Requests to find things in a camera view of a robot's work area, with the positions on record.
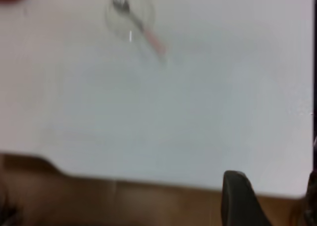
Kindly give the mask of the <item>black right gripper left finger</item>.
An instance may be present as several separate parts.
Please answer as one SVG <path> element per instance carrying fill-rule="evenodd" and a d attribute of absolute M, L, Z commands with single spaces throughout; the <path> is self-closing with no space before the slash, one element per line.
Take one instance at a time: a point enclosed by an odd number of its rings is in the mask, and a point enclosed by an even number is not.
<path fill-rule="evenodd" d="M 240 171 L 228 170 L 223 175 L 221 197 L 223 226 L 270 226 L 252 185 Z"/>

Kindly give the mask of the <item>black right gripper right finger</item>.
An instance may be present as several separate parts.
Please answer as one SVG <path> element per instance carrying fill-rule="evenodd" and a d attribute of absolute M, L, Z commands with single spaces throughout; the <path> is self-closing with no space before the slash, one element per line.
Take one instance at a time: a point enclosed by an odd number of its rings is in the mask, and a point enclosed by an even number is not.
<path fill-rule="evenodd" d="M 305 221 L 308 226 L 317 225 L 317 172 L 310 174 L 307 192 L 307 208 L 305 209 Z"/>

